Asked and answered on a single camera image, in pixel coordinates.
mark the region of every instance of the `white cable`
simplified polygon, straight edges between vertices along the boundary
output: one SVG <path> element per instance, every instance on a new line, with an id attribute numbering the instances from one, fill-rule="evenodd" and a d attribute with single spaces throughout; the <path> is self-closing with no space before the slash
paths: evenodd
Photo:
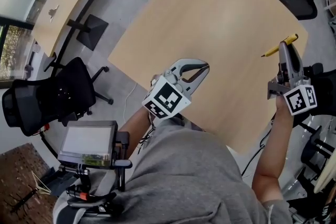
<path id="1" fill-rule="evenodd" d="M 135 86 L 133 88 L 133 90 L 128 94 L 128 96 L 126 97 L 125 99 L 125 107 L 124 107 L 124 113 L 122 115 L 122 118 L 124 119 L 124 124 L 126 123 L 126 120 L 125 120 L 125 112 L 126 112 L 126 102 L 127 102 L 127 98 L 130 97 L 130 95 L 132 94 L 132 92 L 135 90 L 135 88 L 137 87 L 138 83 L 136 82 L 135 83 Z"/>

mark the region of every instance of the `person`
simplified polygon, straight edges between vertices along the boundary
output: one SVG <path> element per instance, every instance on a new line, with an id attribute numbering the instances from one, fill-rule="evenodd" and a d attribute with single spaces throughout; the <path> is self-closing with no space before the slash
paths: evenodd
<path id="1" fill-rule="evenodd" d="M 178 119 L 164 120 L 144 143 L 125 192 L 117 192 L 113 200 L 124 206 L 123 213 L 80 223 L 292 223 L 278 179 L 293 117 L 283 97 L 276 98 L 276 106 L 252 189 L 219 138 L 177 124 Z M 130 133 L 130 154 L 150 126 L 149 113 L 141 108 L 120 129 Z"/>

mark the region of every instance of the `black stand base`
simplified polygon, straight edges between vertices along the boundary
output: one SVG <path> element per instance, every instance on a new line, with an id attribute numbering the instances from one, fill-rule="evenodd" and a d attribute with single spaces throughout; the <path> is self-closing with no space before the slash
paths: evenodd
<path id="1" fill-rule="evenodd" d="M 89 15 L 84 26 L 90 28 L 89 32 L 81 31 L 77 36 L 77 40 L 90 50 L 94 50 L 99 39 L 109 24 L 96 16 Z"/>

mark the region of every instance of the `gray floor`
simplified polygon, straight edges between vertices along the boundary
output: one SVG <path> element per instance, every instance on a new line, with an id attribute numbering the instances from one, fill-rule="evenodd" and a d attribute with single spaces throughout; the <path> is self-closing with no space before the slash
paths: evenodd
<path id="1" fill-rule="evenodd" d="M 87 64 L 91 74 L 94 74 L 101 66 L 108 66 L 110 68 L 108 73 L 103 73 L 99 77 L 94 86 L 98 92 L 114 98 L 115 103 L 113 106 L 110 106 L 98 99 L 97 104 L 92 108 L 93 115 L 85 116 L 83 120 L 113 119 L 116 120 L 120 126 L 123 124 L 124 102 L 126 96 L 135 86 L 135 82 L 110 64 L 107 61 L 107 58 L 124 31 L 147 1 L 148 0 L 96 0 L 92 4 L 88 14 L 94 14 L 109 23 L 109 27 L 99 41 L 96 49 L 92 52 L 78 43 L 75 39 L 69 44 L 62 60 L 63 63 L 67 63 L 73 57 L 80 56 Z M 321 62 L 324 65 L 325 71 L 328 71 L 336 68 L 336 49 L 333 34 L 328 26 L 327 14 L 323 11 L 323 0 L 316 0 L 316 5 L 319 11 L 318 17 L 313 20 L 301 21 L 309 33 L 307 49 L 303 56 L 303 63 L 307 66 L 315 62 Z M 127 101 L 127 109 L 125 111 L 126 120 L 141 106 L 141 101 L 144 95 L 145 90 L 140 86 L 137 86 Z M 327 127 L 325 128 L 327 124 L 331 123 L 330 120 L 330 116 L 316 116 L 313 119 L 308 119 L 307 123 L 312 127 L 322 125 L 324 128 L 322 138 L 329 141 L 333 139 L 334 136 L 331 132 L 328 132 Z M 51 124 L 51 131 L 48 134 L 48 139 L 56 149 L 60 148 L 64 130 L 65 128 L 57 122 Z M 308 138 L 309 133 L 304 131 L 301 127 L 297 127 L 293 130 L 285 169 L 280 179 L 281 186 L 288 198 L 305 195 L 305 192 L 297 186 L 297 183 L 294 184 L 294 182 L 295 177 L 302 169 L 300 155 Z M 258 148 L 259 141 L 251 149 L 250 153 L 244 156 L 233 152 L 240 169 L 244 169 L 248 160 Z M 244 175 L 244 181 L 248 184 L 251 184 L 257 159 L 258 158 L 251 163 Z"/>

